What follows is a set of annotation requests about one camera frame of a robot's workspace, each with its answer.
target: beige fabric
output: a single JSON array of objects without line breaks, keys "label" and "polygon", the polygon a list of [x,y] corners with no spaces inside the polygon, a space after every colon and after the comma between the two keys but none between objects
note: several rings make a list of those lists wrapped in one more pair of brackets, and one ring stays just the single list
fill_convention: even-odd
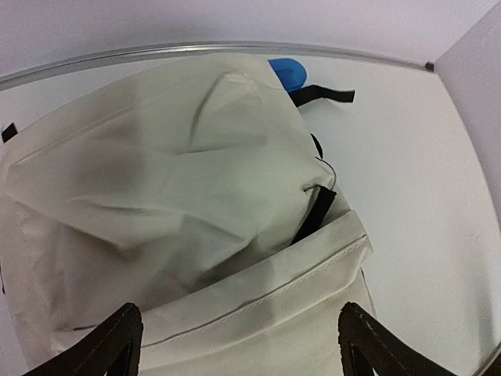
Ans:
[{"label": "beige fabric", "polygon": [[[342,195],[323,236],[287,248],[315,195],[305,189],[333,176],[266,60],[205,56],[134,74],[0,153],[0,264],[32,367],[135,302],[145,373],[201,374],[207,359],[231,374],[230,351],[247,356],[248,374],[281,374],[278,360],[252,368],[268,344],[293,343],[279,333],[333,335],[305,342],[332,355],[343,302],[369,307],[359,272],[369,243]],[[306,348],[290,356],[313,367]]]}]

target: wrinkled fabric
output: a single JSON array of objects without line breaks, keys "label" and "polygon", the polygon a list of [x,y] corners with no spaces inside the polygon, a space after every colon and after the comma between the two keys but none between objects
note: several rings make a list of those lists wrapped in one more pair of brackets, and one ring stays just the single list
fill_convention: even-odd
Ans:
[{"label": "wrinkled fabric", "polygon": [[134,302],[144,374],[291,374],[293,358],[306,371],[306,347],[256,368],[290,337],[339,368],[339,309],[370,308],[359,271],[370,245],[340,195],[323,237],[288,247],[310,188],[334,179],[266,60],[212,55],[134,74],[0,153],[0,264],[31,367]]}]

